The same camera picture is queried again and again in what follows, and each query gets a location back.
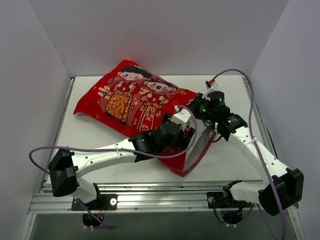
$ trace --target cartoon girl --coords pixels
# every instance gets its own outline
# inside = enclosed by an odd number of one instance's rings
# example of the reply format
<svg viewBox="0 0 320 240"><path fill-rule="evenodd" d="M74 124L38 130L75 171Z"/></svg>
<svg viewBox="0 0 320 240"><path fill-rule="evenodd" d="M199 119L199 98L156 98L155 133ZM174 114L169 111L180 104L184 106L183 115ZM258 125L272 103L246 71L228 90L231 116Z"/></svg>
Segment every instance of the cartoon girl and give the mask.
<svg viewBox="0 0 320 240"><path fill-rule="evenodd" d="M111 118L119 119L121 124L127 124L128 111L133 99L133 95L137 94L140 86L137 81L150 78L152 75L147 71L136 67L126 66L118 72L118 76L114 78L117 81L110 91L113 94L105 107L105 113Z"/></svg>
<svg viewBox="0 0 320 240"><path fill-rule="evenodd" d="M142 105L135 113L132 122L132 126L139 132L155 130L160 125L162 108L169 104L169 98L164 93L177 90L177 87L172 83L157 78L148 79L143 84L152 92L147 92L141 96Z"/></svg>

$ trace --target white table surface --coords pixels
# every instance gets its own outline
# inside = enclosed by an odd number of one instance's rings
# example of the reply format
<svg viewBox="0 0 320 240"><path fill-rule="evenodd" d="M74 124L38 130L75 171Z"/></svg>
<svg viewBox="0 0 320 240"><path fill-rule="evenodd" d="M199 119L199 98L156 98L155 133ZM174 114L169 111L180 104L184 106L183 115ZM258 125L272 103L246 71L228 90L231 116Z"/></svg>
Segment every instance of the white table surface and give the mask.
<svg viewBox="0 0 320 240"><path fill-rule="evenodd" d="M194 92L206 91L207 75L170 75L161 76L177 86ZM57 145L76 148L100 148L108 146L126 137L107 125L85 114L73 115L78 100L100 79L100 76L76 77L66 109ZM233 113L237 113L247 122L250 100L239 75L218 77L218 87L225 93L225 103ZM252 126L255 136L261 135L254 116ZM187 176L180 177L171 172L157 159L138 163L125 163L106 167L84 176L94 183L167 183L167 182L211 182L252 180L260 181L258 172L234 146L221 139L212 143L201 162Z"/></svg>

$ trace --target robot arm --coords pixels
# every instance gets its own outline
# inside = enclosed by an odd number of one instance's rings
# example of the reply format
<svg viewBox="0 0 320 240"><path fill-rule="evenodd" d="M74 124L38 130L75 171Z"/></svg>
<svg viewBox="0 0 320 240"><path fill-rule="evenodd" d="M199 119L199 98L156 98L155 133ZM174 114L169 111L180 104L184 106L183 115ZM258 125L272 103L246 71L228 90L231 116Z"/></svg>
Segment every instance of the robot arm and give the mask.
<svg viewBox="0 0 320 240"><path fill-rule="evenodd" d="M225 200L246 201L261 205L270 215L279 213L279 208L272 191L269 179L262 165L254 142L258 145L264 164L273 179L283 209L296 204L302 199L304 175L299 169L291 170L279 161L255 137L251 139L247 123L237 114L230 112L225 105L224 93L214 82L206 83L207 92L197 96L193 109L197 117L210 121L225 140L235 146L252 164L262 178L263 183L234 181L223 188Z"/></svg>
<svg viewBox="0 0 320 240"><path fill-rule="evenodd" d="M172 117L167 114L163 118L162 125L156 130L146 131L113 145L97 148L111 151L70 152L60 149L48 166L53 196L72 195L90 209L94 208L99 205L99 188L82 176L112 165L133 164L153 158L139 154L141 152L156 156L168 148L186 149L195 133L191 128L187 136L184 136L190 118L191 114L188 114L185 109Z"/></svg>

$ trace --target red fabric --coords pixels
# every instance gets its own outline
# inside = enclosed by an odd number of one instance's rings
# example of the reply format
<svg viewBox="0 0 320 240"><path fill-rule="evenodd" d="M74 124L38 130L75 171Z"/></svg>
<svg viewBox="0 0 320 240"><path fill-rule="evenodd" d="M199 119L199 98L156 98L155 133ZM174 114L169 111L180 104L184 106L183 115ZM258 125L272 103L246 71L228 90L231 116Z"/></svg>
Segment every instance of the red fabric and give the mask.
<svg viewBox="0 0 320 240"><path fill-rule="evenodd" d="M188 105L196 93L171 84L134 61L123 60L102 77L77 103L84 113L127 137L156 130L165 113L174 106ZM169 156L169 151L162 154ZM172 171L183 172L186 155L162 160Z"/></svg>

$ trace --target white backdrop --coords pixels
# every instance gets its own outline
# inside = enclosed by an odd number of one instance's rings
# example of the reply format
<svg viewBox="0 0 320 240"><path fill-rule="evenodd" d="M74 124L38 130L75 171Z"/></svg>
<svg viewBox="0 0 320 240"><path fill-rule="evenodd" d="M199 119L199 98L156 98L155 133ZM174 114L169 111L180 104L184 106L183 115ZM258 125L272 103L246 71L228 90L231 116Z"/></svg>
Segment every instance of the white backdrop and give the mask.
<svg viewBox="0 0 320 240"><path fill-rule="evenodd" d="M43 177L28 153L54 142L70 83L26 0L0 1L0 73L0 239L15 240Z"/></svg>
<svg viewBox="0 0 320 240"><path fill-rule="evenodd" d="M279 159L304 174L299 215L319 239L320 1L290 0L251 74Z"/></svg>
<svg viewBox="0 0 320 240"><path fill-rule="evenodd" d="M71 76L250 72L288 0L29 0Z"/></svg>

